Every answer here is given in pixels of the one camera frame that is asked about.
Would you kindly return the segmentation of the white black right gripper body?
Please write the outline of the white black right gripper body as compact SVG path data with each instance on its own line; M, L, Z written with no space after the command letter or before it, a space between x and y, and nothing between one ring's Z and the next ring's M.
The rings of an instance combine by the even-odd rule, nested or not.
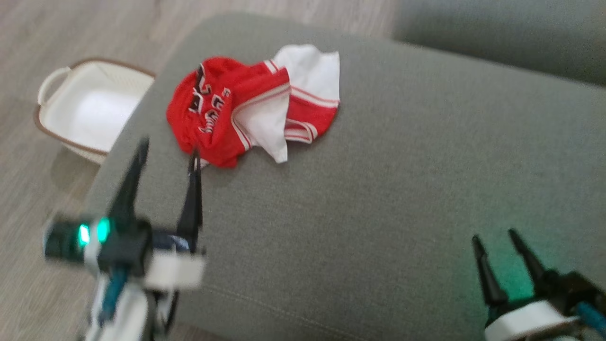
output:
M531 298L488 307L487 341L579 341L578 318L566 311L569 290L561 285Z

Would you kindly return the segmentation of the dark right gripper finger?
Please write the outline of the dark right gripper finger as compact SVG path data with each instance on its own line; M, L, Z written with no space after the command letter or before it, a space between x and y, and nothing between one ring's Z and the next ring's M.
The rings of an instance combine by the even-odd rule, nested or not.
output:
M517 230L509 229L508 234L515 250L523 259L523 262L526 266L526 270L532 280L533 286L538 287L539 285L541 285L540 283L542 282L544 274L547 270L539 261L536 254L528 247L526 242L524 242L523 238L519 235Z
M508 296L494 275L487 252L478 235L472 236L472 248L478 269L484 303L488 307L506 304L508 302Z

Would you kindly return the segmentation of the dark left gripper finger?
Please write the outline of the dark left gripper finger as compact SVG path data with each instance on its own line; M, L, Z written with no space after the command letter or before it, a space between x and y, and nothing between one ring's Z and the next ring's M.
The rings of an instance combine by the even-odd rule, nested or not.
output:
M139 179L147 162L149 154L149 138L139 140L134 155L125 172L108 212L108 218L116 223L131 223L136 220L134 204L138 192Z
M203 226L202 168L199 151L194 149L188 165L186 197L178 222L178 235L187 241L190 251L196 250L199 230Z

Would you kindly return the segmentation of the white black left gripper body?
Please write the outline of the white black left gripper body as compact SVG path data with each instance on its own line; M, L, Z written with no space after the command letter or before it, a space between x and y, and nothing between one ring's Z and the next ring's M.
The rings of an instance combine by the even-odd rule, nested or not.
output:
M125 270L145 289L194 289L203 282L205 255L197 254L188 239L164 230L144 227L119 234L108 218L89 228L83 246L84 264L95 274Z

